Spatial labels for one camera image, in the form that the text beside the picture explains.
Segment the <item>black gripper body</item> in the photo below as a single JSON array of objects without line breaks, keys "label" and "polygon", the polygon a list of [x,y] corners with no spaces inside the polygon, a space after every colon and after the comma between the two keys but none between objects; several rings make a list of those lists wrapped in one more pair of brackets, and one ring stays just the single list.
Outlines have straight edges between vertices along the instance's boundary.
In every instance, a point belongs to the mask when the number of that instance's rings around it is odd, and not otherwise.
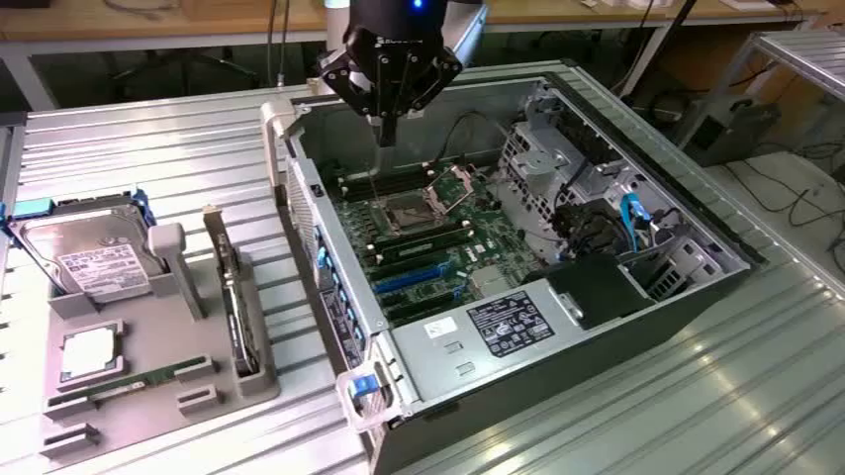
[{"label": "black gripper body", "polygon": [[382,108],[391,113],[407,54],[434,56],[446,48],[443,1],[354,1],[344,49],[378,86]]}]

